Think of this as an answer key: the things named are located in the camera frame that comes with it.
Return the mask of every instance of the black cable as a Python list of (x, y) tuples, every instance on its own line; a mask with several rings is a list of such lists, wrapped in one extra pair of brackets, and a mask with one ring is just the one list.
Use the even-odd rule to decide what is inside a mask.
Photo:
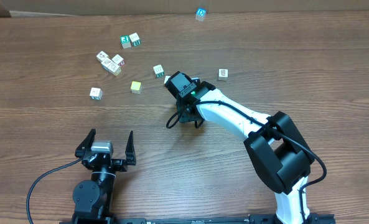
[(29, 211), (29, 198), (30, 198), (30, 195), (32, 193), (32, 191), (34, 190), (34, 187), (35, 185), (45, 176), (55, 172), (55, 171), (58, 171), (58, 170), (61, 170), (61, 169), (64, 169), (64, 168), (67, 168), (67, 167), (70, 167), (74, 164), (77, 164), (78, 162), (80, 162), (81, 160), (83, 159), (83, 157), (81, 157), (80, 159), (77, 159), (69, 164), (65, 164), (64, 166), (60, 166), (58, 168), (55, 168), (55, 169), (52, 169), (50, 171), (47, 171), (46, 173), (42, 174), (40, 177), (38, 177), (35, 182), (32, 184), (32, 186), (30, 187), (29, 191), (28, 191), (28, 195), (27, 195), (27, 203), (26, 203), (26, 207), (27, 207), (27, 216), (28, 216), (28, 221), (30, 224), (34, 224), (34, 222), (32, 221), (32, 217), (30, 216), (30, 211)]
[(280, 133), (277, 129), (274, 129), (274, 128), (270, 128), (268, 125), (265, 125), (259, 121), (257, 121), (256, 119), (254, 119), (253, 117), (247, 115), (246, 113), (242, 112), (240, 109), (236, 108), (235, 106), (229, 104), (229, 103), (225, 103), (225, 102), (222, 102), (222, 101), (201, 101), (201, 102), (198, 102), (198, 103), (194, 103), (193, 105), (190, 105), (184, 109), (182, 109), (181, 111), (178, 111), (176, 112), (175, 114), (173, 114), (170, 119), (168, 120), (167, 124), (166, 124), (166, 127), (167, 128), (173, 128), (177, 122), (179, 121), (179, 118), (180, 116), (177, 118), (176, 122), (169, 126), (169, 123), (172, 121), (172, 119), (180, 113), (180, 115), (184, 112), (184, 110), (187, 110), (188, 108), (191, 108), (191, 107), (194, 107), (194, 106), (197, 106), (197, 105), (202, 105), (202, 104), (218, 104), (218, 105), (224, 105), (224, 106), (227, 106), (231, 109), (233, 109), (234, 111), (236, 111), (237, 113), (239, 113), (240, 115), (242, 115), (243, 117), (245, 117), (246, 119), (250, 120), (251, 123), (255, 123), (261, 127), (264, 127), (265, 129), (268, 129), (269, 131), (273, 132), (274, 134), (276, 134), (277, 136), (299, 146), (304, 152), (306, 153), (309, 153), (310, 155), (312, 155), (314, 157), (314, 159), (321, 165), (321, 168), (322, 168), (322, 175), (321, 177), (317, 178), (316, 180), (313, 180), (313, 181), (310, 181), (304, 185), (301, 186), (301, 188), (299, 189), (299, 197), (300, 197), (300, 201), (301, 201), (301, 213), (302, 213), (302, 218), (303, 218), (303, 223), (306, 222), (306, 219), (304, 218), (304, 210), (303, 210), (303, 190), (310, 186), (310, 185), (313, 185), (313, 184), (316, 184), (322, 180), (324, 180), (324, 178), (327, 176), (327, 168), (324, 164), (324, 162), (322, 162), (322, 160), (314, 153), (312, 152), (311, 150), (309, 150), (308, 148), (304, 147), (303, 145), (299, 144), (297, 141), (287, 137), (285, 134), (283, 133)]

